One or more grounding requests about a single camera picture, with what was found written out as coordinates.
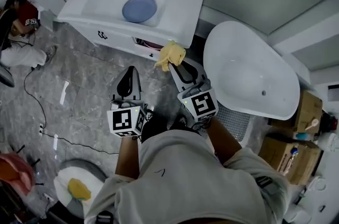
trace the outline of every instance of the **cardboard box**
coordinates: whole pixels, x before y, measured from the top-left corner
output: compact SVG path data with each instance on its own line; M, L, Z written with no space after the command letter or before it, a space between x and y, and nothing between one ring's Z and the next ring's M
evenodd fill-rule
M320 119L322 117L323 101L312 95L308 91L301 91L299 106L296 113L289 120L270 120L269 124L278 128L286 129L292 132L317 133L320 127ZM319 120L319 124L305 130L313 119Z
M291 150L298 149L297 156L291 159ZM295 140L277 140L265 137L259 156L272 168L281 174L285 174L291 184L306 184L318 163L321 150L312 142Z
M294 163L286 175L291 184L305 185L307 184L311 174L316 167L321 149L310 141L299 143L298 155Z

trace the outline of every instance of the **yellow cloth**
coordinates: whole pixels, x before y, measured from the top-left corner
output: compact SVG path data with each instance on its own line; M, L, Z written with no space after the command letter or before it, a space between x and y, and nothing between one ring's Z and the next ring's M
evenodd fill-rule
M169 71L168 62L179 66L186 55L186 50L178 45L175 41L171 40L166 46L163 46L160 50L160 57L156 66L161 66L163 71Z
M88 201L91 198L91 192L87 186L78 179L70 179L68 182L68 191L77 200Z

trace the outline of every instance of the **drawer handle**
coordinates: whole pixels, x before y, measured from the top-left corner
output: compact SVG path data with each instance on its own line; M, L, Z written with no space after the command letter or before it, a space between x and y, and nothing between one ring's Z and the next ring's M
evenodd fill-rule
M106 35L104 34L104 32L102 32L102 31L97 31L97 35L101 38L101 39L104 39L104 40L106 40L106 39L108 39L108 37L106 37Z

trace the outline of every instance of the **white pants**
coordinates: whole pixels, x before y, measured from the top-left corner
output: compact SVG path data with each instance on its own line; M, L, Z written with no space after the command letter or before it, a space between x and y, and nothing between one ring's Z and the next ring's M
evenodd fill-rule
M35 49L30 45L20 47L18 44L12 44L1 52L0 63L5 67L18 65L35 68L37 65L44 65L47 55L40 49Z

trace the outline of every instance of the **sink cabinet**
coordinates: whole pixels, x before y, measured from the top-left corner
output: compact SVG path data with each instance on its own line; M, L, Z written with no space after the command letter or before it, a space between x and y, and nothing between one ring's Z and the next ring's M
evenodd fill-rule
M136 44L135 38L164 46L170 40L189 48L203 0L155 0L157 12L142 23L122 15L128 0L67 0L58 15L93 44L102 44L157 60L157 50Z
M154 61L159 58L159 51L137 44L136 39L130 35L124 35L112 31L111 28L92 24L70 22L70 25L95 46L98 44L105 45Z

